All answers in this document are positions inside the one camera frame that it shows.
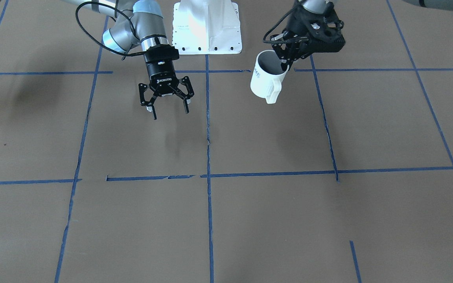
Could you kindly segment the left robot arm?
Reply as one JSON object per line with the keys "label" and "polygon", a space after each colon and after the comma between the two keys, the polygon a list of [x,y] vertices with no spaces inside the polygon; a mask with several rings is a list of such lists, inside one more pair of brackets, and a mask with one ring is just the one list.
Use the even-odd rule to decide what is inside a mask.
{"label": "left robot arm", "polygon": [[297,0],[289,15],[284,40],[292,56],[304,59],[313,53],[336,53],[345,46],[343,21],[332,0]]}

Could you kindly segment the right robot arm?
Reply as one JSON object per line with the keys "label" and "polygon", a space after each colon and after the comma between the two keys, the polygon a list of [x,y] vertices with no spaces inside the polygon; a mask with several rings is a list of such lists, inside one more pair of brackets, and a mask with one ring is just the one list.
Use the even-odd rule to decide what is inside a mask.
{"label": "right robot arm", "polygon": [[155,0],[72,0],[77,5],[75,18],[81,8],[111,17],[115,24],[107,29],[97,45],[122,57],[142,56],[149,83],[140,83],[140,104],[155,114],[157,98],[177,96],[189,112],[194,90],[189,77],[176,76],[174,61],[179,52],[166,36],[162,11]]}

